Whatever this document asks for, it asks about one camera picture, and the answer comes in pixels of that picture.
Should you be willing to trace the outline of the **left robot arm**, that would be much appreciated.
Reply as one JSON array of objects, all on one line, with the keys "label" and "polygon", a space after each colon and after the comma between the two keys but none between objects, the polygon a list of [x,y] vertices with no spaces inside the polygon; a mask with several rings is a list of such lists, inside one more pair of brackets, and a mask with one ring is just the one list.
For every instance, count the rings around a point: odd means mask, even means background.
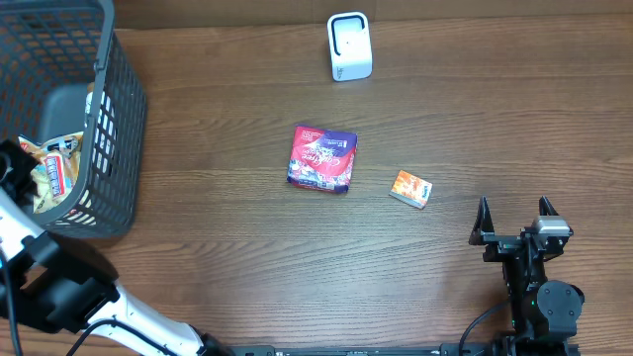
[{"label": "left robot arm", "polygon": [[110,261],[89,243],[41,228],[20,207],[34,190],[37,162],[18,144],[1,144],[1,314],[16,354],[18,325],[46,333],[99,335],[140,355],[227,355],[213,336],[174,321],[120,284]]}]

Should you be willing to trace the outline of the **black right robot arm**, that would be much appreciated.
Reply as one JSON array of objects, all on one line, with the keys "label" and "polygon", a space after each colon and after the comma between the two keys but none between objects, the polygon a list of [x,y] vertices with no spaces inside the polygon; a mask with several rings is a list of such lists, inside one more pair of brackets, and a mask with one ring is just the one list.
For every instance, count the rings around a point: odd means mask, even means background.
[{"label": "black right robot arm", "polygon": [[507,299],[476,318],[462,334],[462,354],[472,329],[489,315],[508,307],[512,332],[498,334],[485,355],[578,355],[569,339],[578,332],[585,295],[575,285],[550,280],[545,264],[564,254],[573,229],[545,197],[539,215],[517,235],[495,232],[488,200],[480,200],[469,243],[485,248],[483,260],[502,265]]}]

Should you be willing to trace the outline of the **yellow white snack bag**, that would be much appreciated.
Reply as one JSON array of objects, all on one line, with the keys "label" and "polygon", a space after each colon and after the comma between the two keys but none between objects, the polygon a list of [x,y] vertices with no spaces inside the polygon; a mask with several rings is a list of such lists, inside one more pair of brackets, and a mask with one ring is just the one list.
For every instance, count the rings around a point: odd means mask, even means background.
[{"label": "yellow white snack bag", "polygon": [[38,162],[31,172],[37,186],[34,214],[57,207],[72,192],[79,175],[82,141],[83,132],[60,135],[44,143],[19,136],[20,147]]}]

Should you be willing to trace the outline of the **orange tissue pack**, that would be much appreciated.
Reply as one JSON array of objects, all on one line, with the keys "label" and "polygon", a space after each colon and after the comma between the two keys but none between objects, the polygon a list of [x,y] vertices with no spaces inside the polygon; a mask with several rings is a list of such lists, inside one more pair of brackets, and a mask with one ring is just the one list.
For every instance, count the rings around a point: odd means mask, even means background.
[{"label": "orange tissue pack", "polygon": [[401,170],[392,185],[390,195],[422,210],[428,203],[432,187],[430,182]]}]

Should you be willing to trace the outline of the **red purple pad pack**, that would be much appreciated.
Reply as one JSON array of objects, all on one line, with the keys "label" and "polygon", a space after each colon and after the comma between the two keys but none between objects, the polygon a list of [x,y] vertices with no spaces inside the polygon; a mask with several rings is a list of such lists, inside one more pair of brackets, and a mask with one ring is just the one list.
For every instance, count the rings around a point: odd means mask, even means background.
[{"label": "red purple pad pack", "polygon": [[296,126],[287,181],[302,188],[347,193],[357,143],[356,133]]}]

